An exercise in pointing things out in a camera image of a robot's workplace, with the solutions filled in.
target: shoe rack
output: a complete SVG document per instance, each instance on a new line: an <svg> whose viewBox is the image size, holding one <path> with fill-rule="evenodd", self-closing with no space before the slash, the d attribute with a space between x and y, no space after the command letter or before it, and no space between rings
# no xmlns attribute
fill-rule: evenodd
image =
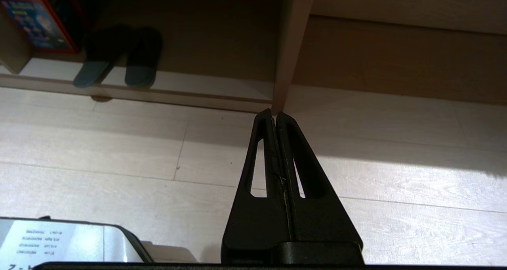
<svg viewBox="0 0 507 270"><path fill-rule="evenodd" d="M125 85L123 57L90 88L72 85L86 54L34 54L18 75L0 66L0 86L258 112L281 111L312 0L99 0L96 29L116 24L161 32L150 88Z"/></svg>

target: wooden floor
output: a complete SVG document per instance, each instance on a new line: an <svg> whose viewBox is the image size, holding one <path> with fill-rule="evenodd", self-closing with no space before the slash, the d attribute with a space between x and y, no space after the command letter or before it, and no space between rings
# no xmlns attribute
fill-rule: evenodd
<svg viewBox="0 0 507 270"><path fill-rule="evenodd" d="M507 265L507 107L292 86L286 112L367 263ZM119 224L157 261L219 262L253 118L1 88L0 215Z"/></svg>

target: black slipper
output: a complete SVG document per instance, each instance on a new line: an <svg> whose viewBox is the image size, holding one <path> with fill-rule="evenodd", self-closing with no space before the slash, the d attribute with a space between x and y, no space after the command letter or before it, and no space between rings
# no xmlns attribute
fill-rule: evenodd
<svg viewBox="0 0 507 270"><path fill-rule="evenodd" d="M116 25L88 35L85 38L86 61L74 78L74 86L87 88L101 82L128 48L132 38L132 29L127 25Z"/></svg>
<svg viewBox="0 0 507 270"><path fill-rule="evenodd" d="M137 39L127 58L125 84L129 87L150 87L157 74L162 35L150 27L139 28L135 33Z"/></svg>

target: slipper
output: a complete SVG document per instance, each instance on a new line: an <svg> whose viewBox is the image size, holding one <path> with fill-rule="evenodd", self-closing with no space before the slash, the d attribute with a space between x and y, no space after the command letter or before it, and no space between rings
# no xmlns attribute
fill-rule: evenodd
<svg viewBox="0 0 507 270"><path fill-rule="evenodd" d="M125 84L129 87L150 87L157 74L162 35L150 27L139 28L135 33L137 39L127 58Z"/></svg>
<svg viewBox="0 0 507 270"><path fill-rule="evenodd" d="M74 86L87 88L101 82L132 41L132 29L116 25L85 38L86 61L74 78Z"/></svg>

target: white laminate floor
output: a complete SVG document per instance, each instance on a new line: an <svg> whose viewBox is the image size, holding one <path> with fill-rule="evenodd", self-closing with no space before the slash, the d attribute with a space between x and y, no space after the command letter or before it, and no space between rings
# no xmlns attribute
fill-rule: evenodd
<svg viewBox="0 0 507 270"><path fill-rule="evenodd" d="M286 113L366 263L507 265L507 106L293 86ZM0 88L0 216L118 224L157 261L219 262L254 117Z"/></svg>

